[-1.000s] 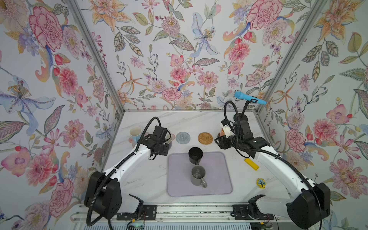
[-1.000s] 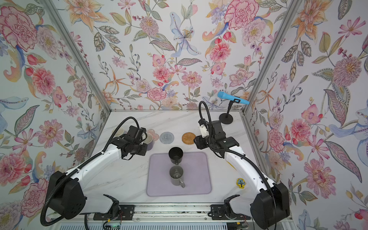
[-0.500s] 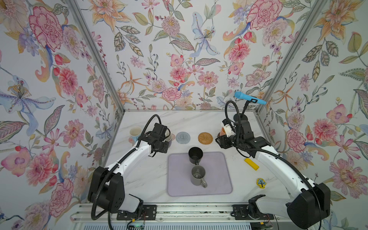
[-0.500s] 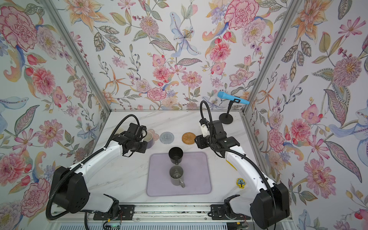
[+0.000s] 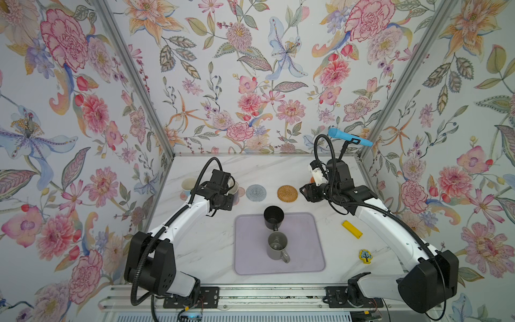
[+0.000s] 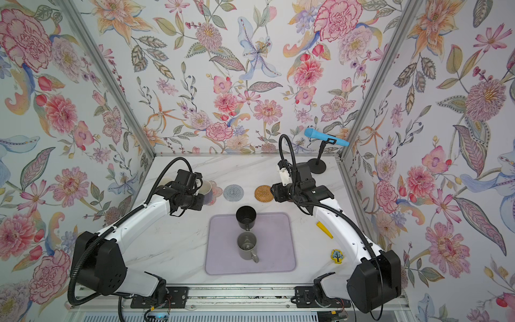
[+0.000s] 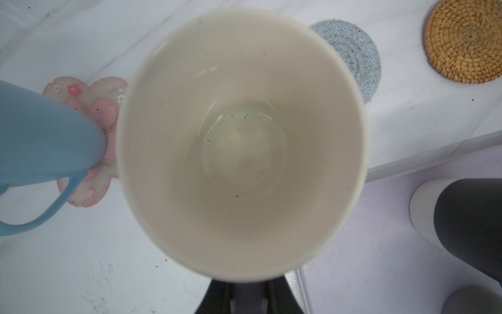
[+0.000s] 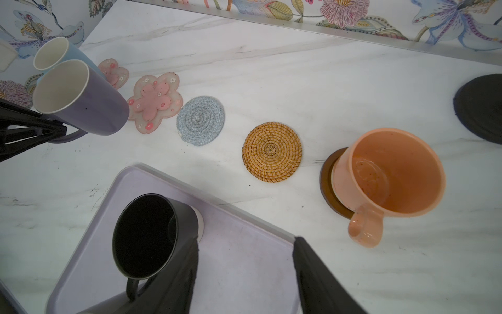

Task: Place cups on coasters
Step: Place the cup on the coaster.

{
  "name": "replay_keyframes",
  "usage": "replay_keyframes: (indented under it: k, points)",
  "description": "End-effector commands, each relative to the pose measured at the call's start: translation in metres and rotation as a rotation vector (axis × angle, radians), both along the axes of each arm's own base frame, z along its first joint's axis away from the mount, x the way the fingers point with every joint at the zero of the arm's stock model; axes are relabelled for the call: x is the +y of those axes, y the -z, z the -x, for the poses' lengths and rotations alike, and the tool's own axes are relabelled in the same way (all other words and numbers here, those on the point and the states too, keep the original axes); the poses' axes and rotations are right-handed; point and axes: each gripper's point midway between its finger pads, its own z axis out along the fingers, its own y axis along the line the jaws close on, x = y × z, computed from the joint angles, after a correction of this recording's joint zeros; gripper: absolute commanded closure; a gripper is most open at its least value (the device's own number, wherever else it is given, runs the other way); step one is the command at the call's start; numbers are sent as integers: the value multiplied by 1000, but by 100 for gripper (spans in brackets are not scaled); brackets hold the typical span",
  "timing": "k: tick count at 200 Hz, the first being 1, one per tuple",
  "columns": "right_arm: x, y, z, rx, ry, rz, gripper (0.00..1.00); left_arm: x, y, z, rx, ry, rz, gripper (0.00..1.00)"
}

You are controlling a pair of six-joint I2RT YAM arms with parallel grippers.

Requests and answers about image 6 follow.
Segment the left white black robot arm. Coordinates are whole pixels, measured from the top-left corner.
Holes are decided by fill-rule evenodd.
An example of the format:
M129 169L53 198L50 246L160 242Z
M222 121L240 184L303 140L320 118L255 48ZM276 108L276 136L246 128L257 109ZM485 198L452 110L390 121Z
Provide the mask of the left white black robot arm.
M200 211L204 195L201 173L179 170L166 184L155 182L143 204L97 233L84 232L76 240L68 286L73 307L99 296L135 295L151 305L166 301L166 280L126 266L123 254L151 225L166 216L180 217L187 210Z

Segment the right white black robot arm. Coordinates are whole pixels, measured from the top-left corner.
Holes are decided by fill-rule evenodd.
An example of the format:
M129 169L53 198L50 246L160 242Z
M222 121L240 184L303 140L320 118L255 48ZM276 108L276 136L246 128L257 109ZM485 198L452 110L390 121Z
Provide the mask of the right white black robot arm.
M281 178L272 185L274 200L304 208L332 234L353 267L351 273L329 272L313 282L315 300L328 305L331 299L349 300L362 313L369 313L402 293L401 261L394 251L383 251L346 216L334 194L317 185L308 164L278 163Z

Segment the pink flower coaster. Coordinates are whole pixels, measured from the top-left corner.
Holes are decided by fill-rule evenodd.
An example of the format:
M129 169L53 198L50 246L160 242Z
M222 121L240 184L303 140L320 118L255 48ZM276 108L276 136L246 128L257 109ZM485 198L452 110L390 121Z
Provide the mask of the pink flower coaster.
M217 198L222 196L223 189L217 186L217 183L215 181L210 181L211 184L211 192L212 192L212 199L209 205L214 205L217 201Z

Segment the grey round patterned coaster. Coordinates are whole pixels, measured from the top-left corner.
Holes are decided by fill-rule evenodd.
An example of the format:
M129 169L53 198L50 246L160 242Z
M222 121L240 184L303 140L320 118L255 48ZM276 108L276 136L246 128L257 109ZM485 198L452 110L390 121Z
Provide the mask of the grey round patterned coaster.
M240 185L229 185L224 189L223 196L229 202L237 202L244 198L244 189Z

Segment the grey mug cream interior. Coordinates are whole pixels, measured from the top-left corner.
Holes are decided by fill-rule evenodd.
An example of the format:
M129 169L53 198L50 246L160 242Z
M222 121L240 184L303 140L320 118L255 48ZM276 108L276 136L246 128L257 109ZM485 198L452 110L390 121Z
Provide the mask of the grey mug cream interior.
M203 205L209 205L213 200L213 185L210 181L203 181L198 194L203 196Z

